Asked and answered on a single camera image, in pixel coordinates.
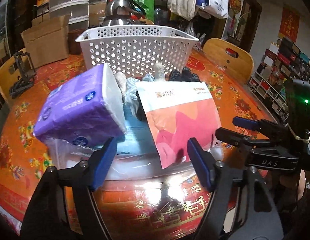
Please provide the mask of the brown cardboard box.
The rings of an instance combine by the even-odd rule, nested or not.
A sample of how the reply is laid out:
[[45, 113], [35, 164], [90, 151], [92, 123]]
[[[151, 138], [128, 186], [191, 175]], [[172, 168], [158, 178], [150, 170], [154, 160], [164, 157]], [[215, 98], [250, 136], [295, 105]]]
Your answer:
[[35, 68], [66, 59], [68, 49], [68, 15], [43, 21], [23, 31], [21, 37]]

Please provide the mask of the black phone stand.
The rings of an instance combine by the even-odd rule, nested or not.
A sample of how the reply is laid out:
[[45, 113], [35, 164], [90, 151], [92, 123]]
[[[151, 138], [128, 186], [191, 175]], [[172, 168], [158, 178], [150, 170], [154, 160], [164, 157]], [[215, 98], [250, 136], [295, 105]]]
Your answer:
[[[23, 57], [27, 57], [31, 72], [26, 70], [25, 64], [22, 59]], [[14, 60], [15, 65], [17, 66], [17, 70], [19, 71], [19, 74], [17, 75], [17, 81], [9, 89], [9, 95], [11, 96], [12, 99], [16, 99], [26, 90], [33, 87], [36, 76], [36, 70], [34, 68], [34, 64], [32, 62], [30, 53], [22, 51], [16, 52], [14, 54]]]

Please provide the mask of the clear plastic bag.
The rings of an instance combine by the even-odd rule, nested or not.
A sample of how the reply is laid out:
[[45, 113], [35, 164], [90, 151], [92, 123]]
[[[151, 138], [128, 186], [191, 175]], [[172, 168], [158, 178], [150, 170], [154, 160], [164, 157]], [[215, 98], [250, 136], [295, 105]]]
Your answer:
[[207, 151], [216, 142], [221, 125], [215, 106], [194, 102], [195, 117], [174, 111], [173, 128], [152, 134], [124, 105], [109, 112], [96, 102], [90, 105], [46, 107], [36, 123], [36, 135], [47, 145], [59, 170], [92, 166], [96, 180], [135, 180], [189, 170], [187, 151], [191, 138]]

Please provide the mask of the wooden chair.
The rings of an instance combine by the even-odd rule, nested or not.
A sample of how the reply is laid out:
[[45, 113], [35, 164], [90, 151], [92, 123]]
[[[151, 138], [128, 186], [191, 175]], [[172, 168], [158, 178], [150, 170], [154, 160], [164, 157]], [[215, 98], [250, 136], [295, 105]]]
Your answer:
[[203, 52], [238, 83], [246, 84], [249, 81], [254, 60], [245, 50], [220, 38], [211, 38], [205, 42]]
[[[26, 70], [30, 70], [27, 57], [23, 57]], [[14, 56], [10, 57], [2, 66], [0, 66], [0, 94], [9, 108], [13, 107], [15, 100], [9, 95], [10, 87], [17, 81], [19, 71], [15, 65]]]

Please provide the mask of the purple tissue pack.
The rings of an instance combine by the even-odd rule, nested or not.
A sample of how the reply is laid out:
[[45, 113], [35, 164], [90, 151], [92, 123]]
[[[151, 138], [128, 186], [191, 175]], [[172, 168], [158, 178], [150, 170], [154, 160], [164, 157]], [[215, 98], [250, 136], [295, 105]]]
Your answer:
[[53, 90], [34, 126], [41, 142], [62, 139], [86, 147], [100, 146], [109, 137], [122, 137], [126, 132], [122, 94], [107, 63]]

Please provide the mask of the white sock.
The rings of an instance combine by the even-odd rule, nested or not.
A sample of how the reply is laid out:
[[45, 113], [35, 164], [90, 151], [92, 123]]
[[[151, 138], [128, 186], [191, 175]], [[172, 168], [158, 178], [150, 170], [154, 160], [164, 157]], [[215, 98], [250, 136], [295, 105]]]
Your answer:
[[165, 81], [165, 71], [162, 63], [155, 63], [153, 69], [155, 81]]

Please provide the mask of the pink white tissue pack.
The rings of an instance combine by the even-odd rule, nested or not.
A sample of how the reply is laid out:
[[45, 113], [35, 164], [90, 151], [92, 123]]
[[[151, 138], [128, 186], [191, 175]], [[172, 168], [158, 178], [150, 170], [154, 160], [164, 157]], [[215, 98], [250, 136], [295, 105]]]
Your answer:
[[190, 138], [205, 151], [216, 145], [221, 121], [205, 82], [141, 81], [136, 87], [162, 168], [190, 161]]

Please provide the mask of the black knit glove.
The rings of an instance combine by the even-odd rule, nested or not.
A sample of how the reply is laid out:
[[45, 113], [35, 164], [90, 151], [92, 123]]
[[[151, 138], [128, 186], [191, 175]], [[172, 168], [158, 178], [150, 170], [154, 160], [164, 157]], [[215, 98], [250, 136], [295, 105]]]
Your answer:
[[191, 72], [190, 68], [184, 67], [181, 72], [177, 69], [173, 70], [169, 75], [169, 81], [200, 82], [200, 79], [196, 73]]

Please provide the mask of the clear plastic drawer tower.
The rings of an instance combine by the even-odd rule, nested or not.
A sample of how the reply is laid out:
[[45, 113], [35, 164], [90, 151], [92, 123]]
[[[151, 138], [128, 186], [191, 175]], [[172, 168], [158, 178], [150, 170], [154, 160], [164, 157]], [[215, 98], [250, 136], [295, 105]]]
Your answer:
[[69, 16], [69, 30], [89, 26], [89, 0], [49, 0], [49, 17]]

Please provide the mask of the shelf with small items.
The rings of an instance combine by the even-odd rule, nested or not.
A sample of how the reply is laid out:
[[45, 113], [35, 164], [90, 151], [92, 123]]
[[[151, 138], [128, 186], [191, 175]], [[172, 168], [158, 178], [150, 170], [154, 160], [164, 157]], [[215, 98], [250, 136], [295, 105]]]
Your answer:
[[284, 87], [289, 79], [300, 79], [310, 84], [310, 59], [290, 38], [284, 37], [265, 50], [261, 63], [248, 82], [251, 92], [282, 124], [287, 123], [289, 116]]

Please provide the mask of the white perforated plastic basket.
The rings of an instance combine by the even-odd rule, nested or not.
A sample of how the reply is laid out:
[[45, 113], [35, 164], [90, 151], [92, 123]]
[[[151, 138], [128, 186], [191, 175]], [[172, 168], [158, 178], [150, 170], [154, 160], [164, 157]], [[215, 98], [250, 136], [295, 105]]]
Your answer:
[[199, 39], [161, 25], [114, 25], [85, 30], [76, 40], [87, 69], [107, 63], [112, 72], [127, 77], [155, 73], [161, 63], [164, 74], [182, 70]]

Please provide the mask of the wooden chair left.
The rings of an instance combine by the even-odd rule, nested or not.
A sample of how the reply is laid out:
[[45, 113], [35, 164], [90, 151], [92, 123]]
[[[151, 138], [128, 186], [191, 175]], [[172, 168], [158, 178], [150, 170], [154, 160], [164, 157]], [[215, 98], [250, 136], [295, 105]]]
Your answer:
[[[30, 70], [27, 57], [23, 57], [26, 70]], [[9, 108], [13, 107], [15, 100], [9, 95], [10, 87], [17, 81], [19, 71], [15, 65], [14, 56], [10, 57], [2, 66], [0, 66], [0, 94]]]

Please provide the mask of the stainless steel kettle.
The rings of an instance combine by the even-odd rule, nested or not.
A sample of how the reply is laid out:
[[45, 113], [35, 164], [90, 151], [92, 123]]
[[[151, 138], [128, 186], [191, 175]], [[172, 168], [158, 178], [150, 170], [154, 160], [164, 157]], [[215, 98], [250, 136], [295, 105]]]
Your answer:
[[106, 6], [101, 27], [139, 24], [145, 18], [145, 10], [134, 0], [111, 0]]

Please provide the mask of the wooden chair right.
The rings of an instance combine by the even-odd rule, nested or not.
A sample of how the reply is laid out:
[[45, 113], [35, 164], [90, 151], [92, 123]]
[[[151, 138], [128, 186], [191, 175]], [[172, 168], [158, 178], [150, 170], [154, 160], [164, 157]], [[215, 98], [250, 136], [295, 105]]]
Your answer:
[[220, 38], [211, 38], [205, 42], [203, 52], [238, 83], [246, 84], [249, 81], [254, 60], [245, 50]]

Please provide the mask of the light blue striped cloth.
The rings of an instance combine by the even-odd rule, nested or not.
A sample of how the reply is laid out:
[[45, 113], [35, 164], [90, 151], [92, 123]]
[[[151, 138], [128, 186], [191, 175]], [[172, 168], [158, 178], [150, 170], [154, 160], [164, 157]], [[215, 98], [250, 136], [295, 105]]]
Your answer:
[[126, 81], [125, 105], [130, 108], [131, 113], [139, 121], [145, 121], [146, 115], [141, 105], [141, 100], [138, 95], [136, 84], [140, 82], [139, 79], [129, 77]]

